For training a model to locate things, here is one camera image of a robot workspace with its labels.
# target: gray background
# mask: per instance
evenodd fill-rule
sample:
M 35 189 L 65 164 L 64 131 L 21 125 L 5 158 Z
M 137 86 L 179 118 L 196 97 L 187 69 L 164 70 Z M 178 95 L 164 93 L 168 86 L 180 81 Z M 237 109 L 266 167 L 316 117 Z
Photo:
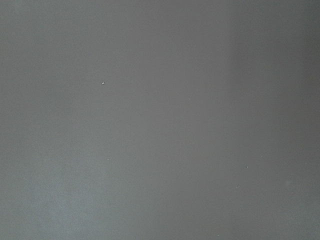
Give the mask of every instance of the gray background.
M 2 0 L 0 239 L 320 239 L 319 17 Z

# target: matte surface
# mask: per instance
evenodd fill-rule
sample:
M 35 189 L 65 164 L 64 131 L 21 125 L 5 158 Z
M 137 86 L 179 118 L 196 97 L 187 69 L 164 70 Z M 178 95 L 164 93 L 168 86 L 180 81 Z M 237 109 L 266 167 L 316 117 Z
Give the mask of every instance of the matte surface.
M 1 0 L 1 240 L 319 240 L 320 4 Z

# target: gray surface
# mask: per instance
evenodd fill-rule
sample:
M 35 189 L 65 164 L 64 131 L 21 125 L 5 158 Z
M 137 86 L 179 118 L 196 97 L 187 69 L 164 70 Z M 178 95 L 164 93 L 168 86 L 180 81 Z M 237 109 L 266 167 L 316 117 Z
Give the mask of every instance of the gray surface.
M 319 5 L 0 1 L 0 239 L 320 239 Z

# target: gray wall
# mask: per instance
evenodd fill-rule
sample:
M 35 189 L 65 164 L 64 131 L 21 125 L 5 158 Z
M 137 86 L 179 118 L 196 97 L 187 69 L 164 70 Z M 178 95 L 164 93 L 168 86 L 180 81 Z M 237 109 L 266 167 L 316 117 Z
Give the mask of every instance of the gray wall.
M 0 239 L 320 239 L 319 16 L 0 1 Z

